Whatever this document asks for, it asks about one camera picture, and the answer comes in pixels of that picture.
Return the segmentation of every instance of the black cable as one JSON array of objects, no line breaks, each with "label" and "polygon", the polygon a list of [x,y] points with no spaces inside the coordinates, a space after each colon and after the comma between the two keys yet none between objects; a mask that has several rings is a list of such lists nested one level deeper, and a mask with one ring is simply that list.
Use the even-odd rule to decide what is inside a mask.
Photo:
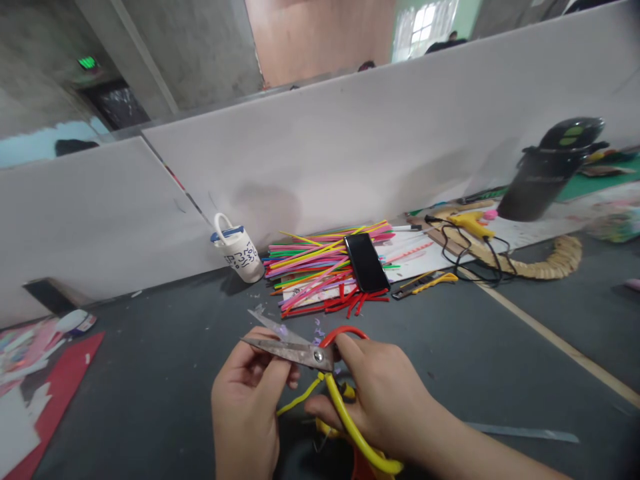
[{"label": "black cable", "polygon": [[[445,242],[444,245],[442,246],[442,256],[444,258],[446,258],[446,260],[448,260],[449,262],[451,262],[453,264],[453,274],[456,275],[458,277],[458,268],[460,268],[460,261],[462,260],[462,257],[464,257],[469,250],[471,249],[471,246],[473,245],[471,240],[469,240],[460,230],[460,227],[458,227],[456,224],[454,224],[453,222],[449,221],[449,220],[443,220],[443,219],[439,219],[436,217],[431,217],[430,215],[427,215],[425,217],[425,222],[426,223],[432,223],[432,222],[443,222],[446,223],[446,225],[443,225],[442,228],[440,229],[440,232],[442,233],[442,235],[445,238]],[[460,254],[458,254],[458,256],[456,257],[456,260],[452,260],[451,258],[449,258],[449,256],[447,255],[447,245],[449,244],[449,236],[447,235],[446,229],[447,228],[452,228],[452,229],[456,229],[458,231],[458,234],[460,234],[460,236],[462,238],[464,238],[467,243],[468,246],[466,248],[464,248],[464,250],[462,250],[462,252],[460,252]],[[493,255],[493,260],[495,262],[495,268],[497,270],[497,274],[496,277],[492,278],[492,279],[488,279],[483,277],[482,275],[479,275],[478,273],[472,271],[468,266],[466,267],[467,270],[469,270],[472,274],[474,274],[477,279],[468,279],[465,277],[460,277],[460,280],[463,281],[471,281],[471,282],[484,282],[487,283],[491,286],[493,286],[494,288],[497,287],[498,285],[500,285],[504,278],[504,274],[509,275],[508,280],[511,280],[513,278],[515,278],[516,274],[517,274],[517,270],[515,269],[515,266],[513,265],[513,263],[511,262],[511,258],[509,257],[509,250],[511,249],[511,245],[509,244],[508,241],[500,238],[500,237],[494,237],[496,240],[503,242],[504,244],[506,244],[507,246],[507,250],[504,253],[504,256],[509,264],[509,266],[511,267],[511,269],[513,270],[513,273],[510,272],[505,272],[504,270],[502,270],[502,265],[500,264],[500,260],[498,258],[497,253],[495,252],[491,242],[489,241],[489,237],[484,237],[483,240],[484,242],[487,244],[487,246],[489,247],[489,250],[491,250],[491,254]]]},{"label": "black cable", "polygon": [[[454,224],[454,223],[452,223],[452,222],[450,222],[448,220],[438,219],[438,221],[444,221],[447,224],[450,224],[450,225],[443,225],[442,228],[440,229],[440,232],[442,233],[442,235],[445,238],[445,243],[442,246],[442,256],[444,258],[446,258],[446,260],[448,260],[449,262],[451,262],[453,264],[453,274],[456,277],[460,278],[460,280],[463,280],[463,281],[469,281],[469,282],[480,282],[481,281],[481,282],[484,282],[484,283],[488,283],[490,285],[498,286],[499,285],[499,279],[498,278],[492,278],[492,279],[486,278],[486,277],[484,277],[484,276],[472,271],[469,268],[469,266],[466,267],[467,270],[469,270],[472,274],[474,274],[477,277],[477,279],[468,279],[468,278],[466,278],[464,276],[461,277],[461,276],[458,275],[458,268],[460,267],[460,260],[462,260],[462,257],[464,257],[467,254],[467,252],[470,250],[470,248],[471,248],[471,246],[473,244],[472,244],[471,240],[469,240],[468,238],[466,238],[466,236],[464,236],[462,234],[462,231],[460,230],[460,227],[458,227],[456,224]],[[458,230],[458,233],[460,234],[460,236],[462,236],[462,238],[464,238],[468,243],[468,246],[464,250],[462,250],[462,252],[460,252],[460,254],[458,254],[458,256],[457,256],[455,261],[451,260],[449,258],[449,256],[446,254],[447,245],[449,244],[449,236],[447,235],[447,232],[446,232],[447,228],[453,228],[453,229]]]},{"label": "black cable", "polygon": [[513,270],[513,273],[509,273],[509,272],[507,272],[507,273],[508,273],[508,274],[510,274],[512,277],[516,277],[516,276],[517,276],[517,274],[518,274],[518,270],[516,270],[516,269],[515,269],[515,266],[514,266],[514,264],[511,262],[511,258],[510,258],[510,256],[509,256],[509,250],[511,250],[511,245],[509,244],[509,242],[508,242],[508,241],[506,241],[506,240],[504,240],[504,239],[502,239],[502,238],[500,238],[500,237],[494,237],[494,238],[495,238],[496,240],[498,240],[498,241],[501,241],[502,243],[504,243],[504,244],[507,246],[507,251],[506,251],[506,252],[504,252],[504,254],[503,254],[503,255],[505,256],[505,258],[507,259],[507,262],[508,262],[509,266],[510,266],[510,267],[511,267],[511,269]]}]

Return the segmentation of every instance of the phone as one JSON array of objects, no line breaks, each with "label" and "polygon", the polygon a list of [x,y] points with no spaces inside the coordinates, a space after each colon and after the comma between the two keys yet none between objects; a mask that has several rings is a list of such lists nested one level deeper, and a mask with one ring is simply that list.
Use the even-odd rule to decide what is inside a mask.
[{"label": "phone", "polygon": [[25,283],[22,288],[42,303],[54,315],[62,318],[78,307],[53,284],[52,279],[43,278]]},{"label": "phone", "polygon": [[371,293],[391,288],[368,233],[347,235],[345,244],[360,290]]}]

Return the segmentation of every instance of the paper cup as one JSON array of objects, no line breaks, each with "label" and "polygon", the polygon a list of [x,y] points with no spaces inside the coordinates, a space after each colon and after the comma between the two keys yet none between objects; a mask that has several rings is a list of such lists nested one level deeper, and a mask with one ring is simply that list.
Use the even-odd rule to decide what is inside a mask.
[{"label": "paper cup", "polygon": [[[220,218],[227,223],[227,229],[220,228]],[[216,213],[213,218],[215,233],[211,241],[229,266],[246,283],[255,283],[265,274],[265,267],[258,252],[242,225],[233,227],[224,213]]]}]

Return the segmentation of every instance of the cup handle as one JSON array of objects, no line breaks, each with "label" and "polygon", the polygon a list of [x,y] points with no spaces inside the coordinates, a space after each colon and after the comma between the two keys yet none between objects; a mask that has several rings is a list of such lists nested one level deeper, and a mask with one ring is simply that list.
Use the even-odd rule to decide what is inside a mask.
[{"label": "cup handle", "polygon": [[218,234],[219,240],[224,245],[228,245],[225,236],[222,234],[222,230],[220,230],[220,218],[223,218],[225,220],[225,222],[227,222],[227,228],[228,229],[233,228],[233,226],[231,225],[231,222],[229,221],[229,219],[227,218],[227,216],[224,213],[216,213],[215,214],[215,216],[213,218],[213,228],[215,228],[215,232]]}]

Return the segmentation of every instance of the floor line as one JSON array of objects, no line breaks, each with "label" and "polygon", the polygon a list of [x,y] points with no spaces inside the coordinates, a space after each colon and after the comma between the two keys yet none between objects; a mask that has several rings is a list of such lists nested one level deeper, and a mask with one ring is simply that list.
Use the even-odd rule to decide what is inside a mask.
[{"label": "floor line", "polygon": [[[466,277],[478,280],[478,277],[465,268],[458,268],[458,271],[463,273]],[[620,395],[622,398],[630,402],[634,407],[640,409],[640,395],[634,390],[626,386],[608,371],[604,370],[600,365],[595,363],[590,358],[584,356],[576,348],[572,347],[565,340],[560,338],[554,332],[546,328],[542,323],[538,322],[535,318],[530,316],[527,312],[518,307],[514,302],[506,298],[501,293],[498,293],[494,288],[491,288],[483,282],[475,282],[475,284],[482,288],[490,297],[500,303],[504,308],[512,312],[516,317],[520,318],[524,323],[542,335],[546,340],[551,342],[556,348],[560,349],[563,353],[568,355],[574,362]]]}]

